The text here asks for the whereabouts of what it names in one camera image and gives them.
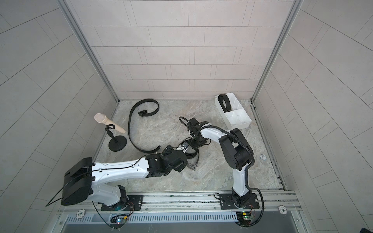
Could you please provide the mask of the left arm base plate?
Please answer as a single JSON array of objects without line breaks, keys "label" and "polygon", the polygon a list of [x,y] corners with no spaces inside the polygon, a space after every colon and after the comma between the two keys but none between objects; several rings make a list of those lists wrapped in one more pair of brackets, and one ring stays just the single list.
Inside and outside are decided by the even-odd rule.
[{"label": "left arm base plate", "polygon": [[101,211],[140,211],[143,198],[143,195],[128,195],[125,201],[119,201],[113,206],[106,206],[102,204]]}]

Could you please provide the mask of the long black belt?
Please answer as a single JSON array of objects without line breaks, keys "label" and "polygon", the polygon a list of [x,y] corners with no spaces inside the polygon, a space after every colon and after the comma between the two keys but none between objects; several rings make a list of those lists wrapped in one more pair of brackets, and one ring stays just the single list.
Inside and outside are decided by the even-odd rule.
[{"label": "long black belt", "polygon": [[218,96],[218,102],[224,113],[232,111],[230,100],[226,94],[220,94]]}]

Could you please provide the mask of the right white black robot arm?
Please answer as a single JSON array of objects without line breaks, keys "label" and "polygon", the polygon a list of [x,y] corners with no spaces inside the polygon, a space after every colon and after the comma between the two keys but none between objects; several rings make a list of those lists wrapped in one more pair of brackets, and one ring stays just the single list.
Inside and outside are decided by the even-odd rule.
[{"label": "right white black robot arm", "polygon": [[199,122],[195,118],[187,120],[184,125],[191,135],[189,146],[193,150],[204,146],[208,140],[220,145],[225,161],[233,170],[233,202],[238,208],[247,206],[252,197],[248,169],[254,165],[254,152],[242,132],[237,128],[227,131],[207,121]]}]

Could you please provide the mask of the black belt with silver buckle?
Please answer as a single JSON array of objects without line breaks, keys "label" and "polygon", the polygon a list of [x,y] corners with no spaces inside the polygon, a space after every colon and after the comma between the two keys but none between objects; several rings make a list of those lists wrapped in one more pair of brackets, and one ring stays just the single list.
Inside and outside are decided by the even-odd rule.
[{"label": "black belt with silver buckle", "polygon": [[191,170],[196,170],[200,159],[200,153],[199,149],[193,149],[191,147],[191,143],[192,138],[188,137],[179,144],[176,150],[181,150],[184,152],[187,157],[187,167]]}]

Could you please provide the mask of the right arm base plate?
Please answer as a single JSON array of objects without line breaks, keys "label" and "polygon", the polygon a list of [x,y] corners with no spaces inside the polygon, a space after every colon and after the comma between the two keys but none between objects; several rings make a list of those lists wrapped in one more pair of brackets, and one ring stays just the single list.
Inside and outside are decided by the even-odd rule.
[{"label": "right arm base plate", "polygon": [[236,210],[236,209],[259,209],[258,197],[255,193],[247,193],[244,196],[239,196],[236,193],[218,194],[214,195],[220,201],[222,210]]}]

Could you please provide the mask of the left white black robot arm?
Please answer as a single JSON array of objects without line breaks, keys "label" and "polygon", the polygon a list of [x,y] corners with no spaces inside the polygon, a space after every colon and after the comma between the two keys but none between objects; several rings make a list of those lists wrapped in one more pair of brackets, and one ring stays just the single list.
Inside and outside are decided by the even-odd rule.
[{"label": "left white black robot arm", "polygon": [[161,153],[117,163],[94,163],[91,157],[84,158],[65,173],[61,204],[70,206],[86,200],[106,206],[124,203],[125,188],[109,183],[167,176],[173,170],[181,172],[188,164],[185,154],[188,148],[188,145],[167,146]]}]

